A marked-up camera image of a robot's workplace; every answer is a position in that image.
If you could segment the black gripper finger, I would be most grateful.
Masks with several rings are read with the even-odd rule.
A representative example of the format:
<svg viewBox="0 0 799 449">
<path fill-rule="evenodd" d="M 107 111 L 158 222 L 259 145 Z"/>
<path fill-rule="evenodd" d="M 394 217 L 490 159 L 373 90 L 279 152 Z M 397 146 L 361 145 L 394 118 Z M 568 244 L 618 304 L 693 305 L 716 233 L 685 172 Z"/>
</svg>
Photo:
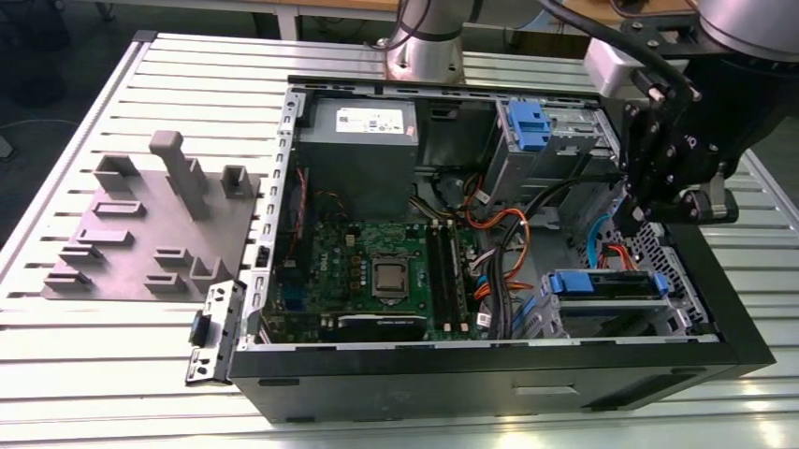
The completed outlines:
<svg viewBox="0 0 799 449">
<path fill-rule="evenodd" d="M 690 189 L 672 199 L 654 199 L 642 207 L 644 220 L 662 224 L 702 224 L 709 220 L 709 197 Z"/>
<path fill-rule="evenodd" d="M 633 102 L 624 105 L 618 154 L 624 196 L 613 214 L 613 224 L 624 238 L 636 235 L 641 224 L 656 216 L 665 202 L 658 167 L 665 131 L 657 110 Z"/>
</svg>

